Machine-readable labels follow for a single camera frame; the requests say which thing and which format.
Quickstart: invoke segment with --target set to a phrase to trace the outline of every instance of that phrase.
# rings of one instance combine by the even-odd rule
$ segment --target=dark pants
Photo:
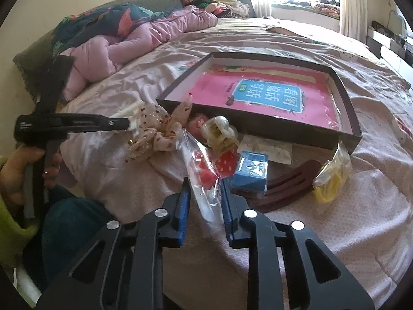
[[[39,232],[23,251],[23,265],[40,291],[114,217],[103,204],[78,198],[57,185],[49,191],[49,210]]]

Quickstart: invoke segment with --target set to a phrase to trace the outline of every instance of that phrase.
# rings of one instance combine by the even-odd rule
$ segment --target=small blue box
[[[231,188],[251,192],[267,191],[268,155],[242,152]]]

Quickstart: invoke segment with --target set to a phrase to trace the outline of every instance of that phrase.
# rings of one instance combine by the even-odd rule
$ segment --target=clothing pile
[[[238,0],[182,0],[186,5],[205,9],[217,18],[248,17],[249,7]]]
[[[335,0],[314,0],[311,7],[324,14],[340,19],[340,2]]]
[[[340,1],[336,0],[313,0],[297,2],[289,0],[288,4],[295,4],[297,6],[306,7],[319,11],[323,14],[340,19]]]

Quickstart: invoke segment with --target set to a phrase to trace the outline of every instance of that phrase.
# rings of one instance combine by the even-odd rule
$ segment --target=blue label
[[[303,108],[299,87],[276,82],[243,79],[235,88],[233,96],[235,101],[271,106],[297,113],[301,113]]]

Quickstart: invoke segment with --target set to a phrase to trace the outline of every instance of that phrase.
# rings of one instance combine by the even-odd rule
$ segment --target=windowsill
[[[271,6],[272,6],[272,7],[275,7],[275,8],[280,8],[280,9],[304,10],[304,11],[308,11],[308,12],[310,12],[310,13],[315,13],[315,14],[323,15],[323,16],[325,16],[325,17],[332,18],[332,19],[334,19],[334,20],[339,20],[339,19],[336,18],[336,17],[333,17],[333,16],[327,15],[327,14],[325,14],[325,13],[319,12],[319,11],[317,11],[317,10],[314,10],[313,8],[298,6],[298,5],[296,5],[296,4],[276,3],[276,2],[273,2],[273,4],[272,4]]]

